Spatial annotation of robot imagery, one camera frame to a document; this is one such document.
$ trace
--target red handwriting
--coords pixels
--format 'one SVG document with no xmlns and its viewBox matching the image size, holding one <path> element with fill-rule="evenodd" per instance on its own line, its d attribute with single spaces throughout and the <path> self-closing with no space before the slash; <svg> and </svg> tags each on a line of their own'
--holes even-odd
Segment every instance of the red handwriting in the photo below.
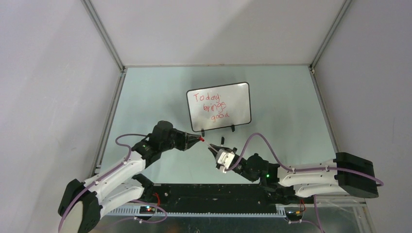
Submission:
<svg viewBox="0 0 412 233">
<path fill-rule="evenodd" d="M 226 104 L 224 103 L 224 102 L 221 102 L 221 103 L 218 103 L 218 104 L 210 104 L 209 106 L 207 106 L 206 104 L 203 104 L 203 110 L 204 111 L 207 111 L 207 112 L 209 112 L 209 111 L 212 111 L 212 112 L 214 112 L 214 111 L 217 111 L 217 112 L 219 112 L 219 113 L 222 113 L 223 112 L 223 109 L 225 109 L 226 108 Z"/>
<path fill-rule="evenodd" d="M 213 115 L 210 119 L 212 119 L 213 120 L 213 123 L 214 122 L 216 122 L 216 119 L 219 119 L 219 118 L 224 118 L 224 117 L 230 117 L 229 116 L 229 114 L 226 112 L 226 114 L 217 114 L 216 116 L 215 115 Z"/>
<path fill-rule="evenodd" d="M 199 98 L 197 98 L 199 95 L 199 93 L 194 94 L 193 96 L 196 98 L 196 102 L 200 101 L 204 101 L 204 100 L 217 100 L 217 103 L 220 102 L 220 96 L 219 94 L 215 95 L 215 96 L 210 96 L 209 92 L 207 93 L 207 96 L 199 96 Z"/>
</svg>

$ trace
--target aluminum frame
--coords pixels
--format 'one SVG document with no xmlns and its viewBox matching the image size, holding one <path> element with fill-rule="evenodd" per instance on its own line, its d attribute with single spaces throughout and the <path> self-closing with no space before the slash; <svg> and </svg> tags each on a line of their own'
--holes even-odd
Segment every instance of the aluminum frame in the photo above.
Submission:
<svg viewBox="0 0 412 233">
<path fill-rule="evenodd" d="M 105 122 L 105 127 L 102 131 L 100 143 L 99 143 L 99 148 L 96 151 L 95 155 L 95 164 L 90 171 L 90 176 L 93 176 L 94 173 L 98 173 L 100 169 L 100 164 L 103 158 L 104 150 L 107 144 L 108 136 L 110 133 L 110 129 L 113 123 L 113 118 L 116 112 L 116 108 L 119 102 L 119 97 L 121 94 L 121 90 L 123 87 L 124 79 L 127 73 L 127 68 L 121 61 L 121 58 L 119 57 L 116 48 L 113 44 L 113 42 L 110 39 L 110 36 L 108 35 L 106 29 L 104 28 L 104 25 L 96 11 L 96 9 L 93 6 L 92 0 L 81 0 L 87 13 L 90 16 L 90 19 L 92 20 L 93 24 L 96 27 L 96 30 L 102 37 L 102 41 L 106 45 L 110 55 L 112 56 L 114 62 L 116 63 L 117 67 L 120 70 L 120 75 L 118 77 L 118 82 L 116 85 L 115 93 L 113 95 L 111 105 L 110 105 L 110 110 L 109 113 L 106 117 L 106 122 Z M 322 41 L 315 57 L 313 58 L 313 61 L 311 64 L 308 66 L 309 72 L 312 77 L 312 82 L 318 97 L 319 104 L 322 109 L 322 113 L 325 119 L 325 123 L 329 132 L 329 136 L 333 145 L 333 148 L 335 152 L 339 152 L 339 146 L 337 144 L 335 135 L 333 133 L 332 125 L 330 123 L 326 106 L 322 98 L 321 91 L 319 89 L 319 85 L 316 81 L 315 77 L 315 67 L 318 64 L 319 60 L 321 59 L 323 52 L 325 51 L 326 47 L 328 46 L 329 42 L 331 41 L 333 35 L 335 34 L 338 26 L 340 25 L 343 17 L 346 15 L 348 9 L 350 8 L 353 0 L 345 0 L 343 3 L 339 13 L 337 14 L 334 22 L 332 23 L 328 33 L 326 34 L 324 40 Z M 360 198 L 355 198 L 351 196 L 319 196 L 318 201 L 320 202 L 318 204 L 319 207 L 353 207 L 354 210 L 354 215 L 357 219 L 358 227 L 361 233 L 375 233 L 376 230 L 374 228 L 374 225 L 372 223 L 371 217 L 369 210 L 367 208 L 365 199 L 360 199 Z M 284 207 L 296 207 L 298 205 L 278 205 L 279 208 L 284 208 Z"/>
</svg>

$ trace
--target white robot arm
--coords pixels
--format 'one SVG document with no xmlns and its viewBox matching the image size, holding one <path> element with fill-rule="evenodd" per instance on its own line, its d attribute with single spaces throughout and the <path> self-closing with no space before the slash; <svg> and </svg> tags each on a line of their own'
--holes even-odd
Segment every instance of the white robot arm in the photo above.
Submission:
<svg viewBox="0 0 412 233">
<path fill-rule="evenodd" d="M 58 209 L 62 216 L 59 232 L 91 231 L 107 213 L 141 197 L 144 188 L 132 176 L 157 161 L 162 152 L 187 150 L 200 139 L 200 135 L 174 129 L 167 121 L 158 122 L 151 134 L 131 148 L 130 155 L 108 170 L 83 182 L 68 183 Z"/>
<path fill-rule="evenodd" d="M 372 162 L 349 153 L 336 153 L 335 159 L 322 163 L 286 167 L 271 164 L 257 153 L 246 160 L 235 154 L 236 148 L 210 146 L 218 170 L 223 173 L 232 170 L 252 182 L 259 180 L 263 188 L 271 191 L 292 187 L 294 195 L 299 198 L 328 193 L 344 193 L 360 198 L 378 197 L 376 182 L 356 174 L 374 177 Z"/>
</svg>

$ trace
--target red wire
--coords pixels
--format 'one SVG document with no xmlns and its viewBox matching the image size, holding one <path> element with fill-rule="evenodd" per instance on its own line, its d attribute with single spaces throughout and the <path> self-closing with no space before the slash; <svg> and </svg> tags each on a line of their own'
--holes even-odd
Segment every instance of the red wire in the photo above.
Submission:
<svg viewBox="0 0 412 233">
<path fill-rule="evenodd" d="M 157 206 L 160 206 L 160 197 L 157 193 L 154 193 L 153 196 L 157 197 Z"/>
<path fill-rule="evenodd" d="M 300 200 L 300 202 L 301 202 L 301 206 L 302 206 L 302 204 L 303 204 L 303 207 L 304 207 L 303 212 L 305 212 L 305 211 L 306 211 L 305 202 L 304 202 L 303 200 Z"/>
</svg>

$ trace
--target whiteboard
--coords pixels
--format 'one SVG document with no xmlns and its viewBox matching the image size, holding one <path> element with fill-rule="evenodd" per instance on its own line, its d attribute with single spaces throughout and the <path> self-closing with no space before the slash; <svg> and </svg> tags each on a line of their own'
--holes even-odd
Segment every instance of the whiteboard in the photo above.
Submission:
<svg viewBox="0 0 412 233">
<path fill-rule="evenodd" d="M 249 83 L 189 90 L 186 93 L 192 130 L 213 130 L 252 121 Z"/>
</svg>

